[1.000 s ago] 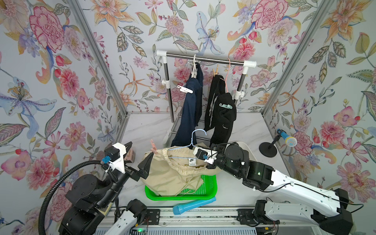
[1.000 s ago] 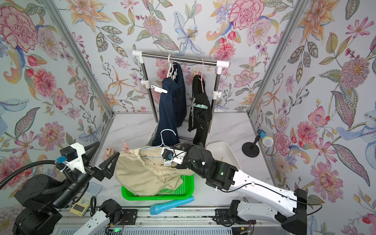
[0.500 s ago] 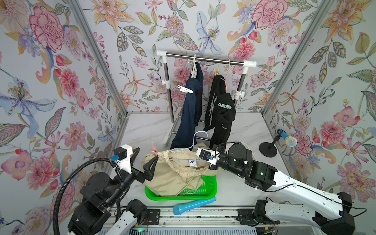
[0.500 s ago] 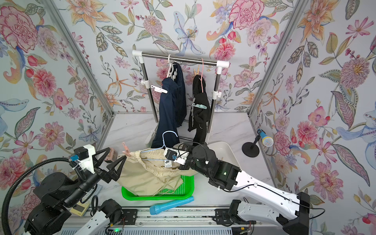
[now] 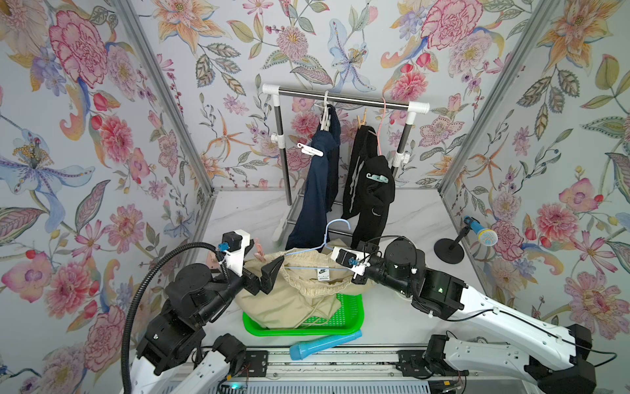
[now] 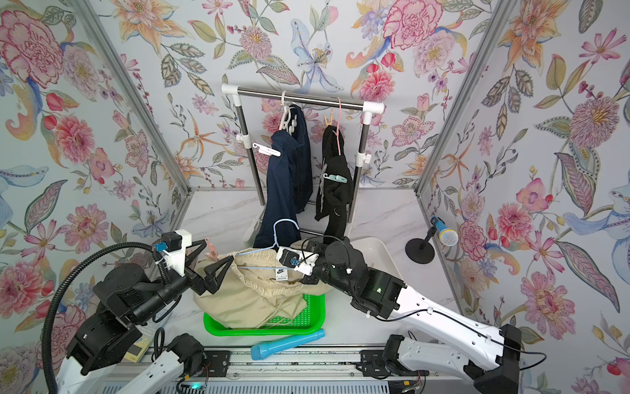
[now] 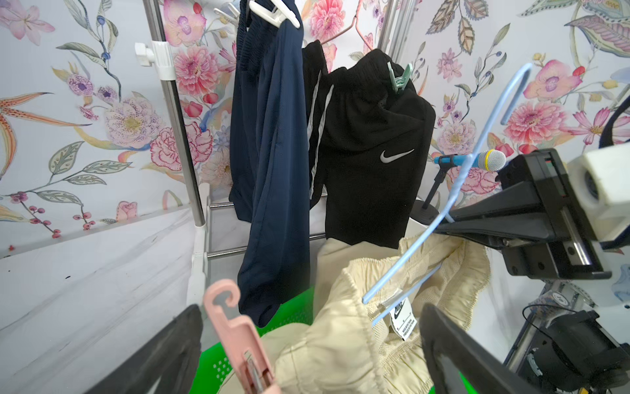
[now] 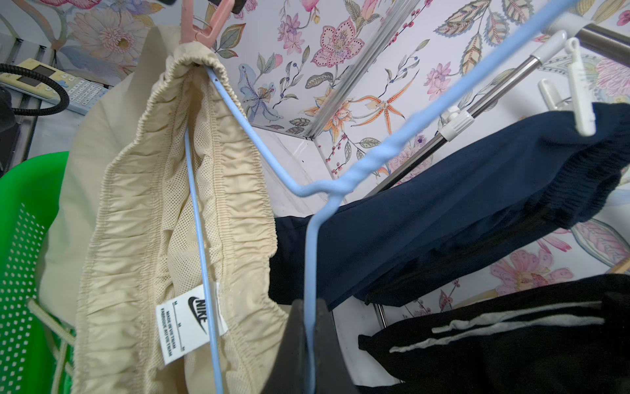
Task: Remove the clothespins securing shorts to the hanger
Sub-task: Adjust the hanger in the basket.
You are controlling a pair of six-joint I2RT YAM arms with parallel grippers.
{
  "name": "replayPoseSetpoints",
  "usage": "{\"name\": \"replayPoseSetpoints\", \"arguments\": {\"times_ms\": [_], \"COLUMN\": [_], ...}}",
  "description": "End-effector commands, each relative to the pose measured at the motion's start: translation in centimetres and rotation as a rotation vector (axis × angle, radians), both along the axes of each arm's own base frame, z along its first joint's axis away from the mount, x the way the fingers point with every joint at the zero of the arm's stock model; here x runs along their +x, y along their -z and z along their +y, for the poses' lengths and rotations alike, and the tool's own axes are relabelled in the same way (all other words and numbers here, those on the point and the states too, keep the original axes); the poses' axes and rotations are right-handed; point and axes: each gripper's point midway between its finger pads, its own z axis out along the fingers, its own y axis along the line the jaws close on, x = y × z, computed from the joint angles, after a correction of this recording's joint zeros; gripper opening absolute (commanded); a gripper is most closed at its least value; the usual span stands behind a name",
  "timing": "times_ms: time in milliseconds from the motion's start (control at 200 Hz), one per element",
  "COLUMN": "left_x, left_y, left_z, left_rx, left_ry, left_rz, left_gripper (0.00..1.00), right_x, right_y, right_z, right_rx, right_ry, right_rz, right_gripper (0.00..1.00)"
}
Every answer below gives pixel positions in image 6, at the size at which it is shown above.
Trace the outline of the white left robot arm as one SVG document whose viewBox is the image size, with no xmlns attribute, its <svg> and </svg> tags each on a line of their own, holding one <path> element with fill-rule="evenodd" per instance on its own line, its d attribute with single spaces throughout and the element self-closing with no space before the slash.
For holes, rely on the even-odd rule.
<svg viewBox="0 0 630 394">
<path fill-rule="evenodd" d="M 142 337 L 140 327 L 160 323 L 192 291 L 201 296 L 215 294 L 231 267 L 229 255 L 205 267 L 197 274 L 191 263 L 206 247 L 205 241 L 185 244 L 182 235 L 169 232 L 155 245 L 122 242 L 98 251 L 79 263 L 55 291 L 41 333 L 42 370 L 47 389 L 59 393 L 85 393 L 108 368 L 119 364 L 127 351 Z M 67 347 L 61 367 L 53 361 L 53 329 L 56 313 L 72 283 L 85 269 L 115 251 L 134 249 L 151 254 L 157 265 L 158 279 L 152 281 L 137 264 L 114 268 L 94 286 L 99 304 L 96 312 L 77 329 Z"/>
</svg>

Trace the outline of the pink clothespin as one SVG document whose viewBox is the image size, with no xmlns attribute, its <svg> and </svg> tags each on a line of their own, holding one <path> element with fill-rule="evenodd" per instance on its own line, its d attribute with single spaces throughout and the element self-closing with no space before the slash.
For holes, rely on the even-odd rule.
<svg viewBox="0 0 630 394">
<path fill-rule="evenodd" d="M 206 238 L 205 242 L 206 242 L 206 253 L 205 253 L 206 258 L 210 259 L 213 262 L 218 262 L 219 253 L 215 245 L 211 243 L 211 240 L 209 238 Z"/>
</svg>

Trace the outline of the beige shorts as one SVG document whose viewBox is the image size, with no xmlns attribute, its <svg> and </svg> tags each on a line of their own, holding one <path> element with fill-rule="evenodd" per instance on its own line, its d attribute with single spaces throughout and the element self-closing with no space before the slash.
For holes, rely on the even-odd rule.
<svg viewBox="0 0 630 394">
<path fill-rule="evenodd" d="M 231 256 L 234 260 L 219 290 L 194 294 L 195 304 L 224 327 L 255 329 L 275 318 L 279 318 L 280 325 L 289 323 L 307 308 L 306 296 L 322 296 L 332 290 L 323 282 L 303 284 L 303 274 L 292 269 L 287 271 L 287 279 L 281 279 L 276 274 L 282 266 L 277 255 L 274 249 L 254 248 L 216 258 L 207 254 L 195 267 L 202 276 L 206 267 L 220 259 Z"/>
</svg>

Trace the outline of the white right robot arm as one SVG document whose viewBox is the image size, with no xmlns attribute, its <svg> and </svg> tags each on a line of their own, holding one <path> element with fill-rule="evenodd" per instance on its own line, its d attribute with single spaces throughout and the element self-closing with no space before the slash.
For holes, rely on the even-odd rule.
<svg viewBox="0 0 630 394">
<path fill-rule="evenodd" d="M 522 331 L 506 324 L 485 325 L 444 308 L 398 277 L 367 265 L 348 239 L 312 236 L 303 240 L 300 259 L 309 274 L 347 295 L 355 310 L 381 323 L 406 323 L 433 343 L 389 336 L 377 365 L 384 377 L 425 377 L 430 372 L 463 379 L 480 393 L 517 393 L 526 351 Z"/>
</svg>

